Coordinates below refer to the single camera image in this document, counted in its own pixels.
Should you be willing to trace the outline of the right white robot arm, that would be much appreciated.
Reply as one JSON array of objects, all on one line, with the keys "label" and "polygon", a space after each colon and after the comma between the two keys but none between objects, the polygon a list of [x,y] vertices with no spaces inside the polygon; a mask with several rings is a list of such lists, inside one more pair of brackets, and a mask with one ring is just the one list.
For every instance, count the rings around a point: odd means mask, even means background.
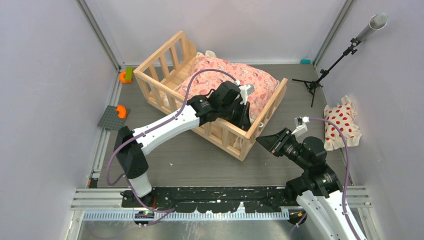
[{"label": "right white robot arm", "polygon": [[287,157],[303,169],[301,176],[286,182],[284,200],[300,205],[326,240],[367,238],[351,216],[341,181],[326,163],[327,151],[322,140],[308,136],[299,143],[295,135],[284,128],[276,134],[259,136],[256,142],[272,155]]}]

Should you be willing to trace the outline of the wooden slatted pet bed frame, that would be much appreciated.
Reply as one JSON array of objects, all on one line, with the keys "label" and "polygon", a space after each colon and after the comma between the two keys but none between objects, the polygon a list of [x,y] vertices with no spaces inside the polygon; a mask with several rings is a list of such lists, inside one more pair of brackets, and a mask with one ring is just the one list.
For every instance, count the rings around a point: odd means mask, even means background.
[{"label": "wooden slatted pet bed frame", "polygon": [[[187,78],[195,62],[196,53],[195,44],[180,30],[133,71],[149,104],[166,115],[181,107],[184,97],[175,89]],[[219,118],[192,131],[243,161],[280,105],[287,90],[287,83],[287,78],[280,81],[249,130],[242,130]]]}]

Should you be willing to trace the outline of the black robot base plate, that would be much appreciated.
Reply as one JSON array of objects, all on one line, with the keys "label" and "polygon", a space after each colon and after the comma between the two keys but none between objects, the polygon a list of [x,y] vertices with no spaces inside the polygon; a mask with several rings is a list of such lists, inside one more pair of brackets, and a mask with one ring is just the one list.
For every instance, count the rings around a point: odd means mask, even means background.
[{"label": "black robot base plate", "polygon": [[299,191],[284,186],[155,187],[137,201],[131,190],[120,192],[124,208],[147,205],[176,213],[234,213],[239,207],[253,213],[276,213],[282,207],[298,206]]}]

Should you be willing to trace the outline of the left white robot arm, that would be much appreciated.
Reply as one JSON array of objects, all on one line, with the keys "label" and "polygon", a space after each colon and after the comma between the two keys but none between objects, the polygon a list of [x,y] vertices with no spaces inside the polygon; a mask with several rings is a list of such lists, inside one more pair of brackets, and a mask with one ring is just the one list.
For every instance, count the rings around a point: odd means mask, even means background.
[{"label": "left white robot arm", "polygon": [[114,154],[134,190],[134,200],[141,207],[153,202],[152,186],[146,156],[173,137],[217,119],[226,120],[247,130],[251,126],[248,96],[255,91],[252,84],[225,81],[209,96],[195,95],[175,112],[134,130],[122,127],[117,134]]}]

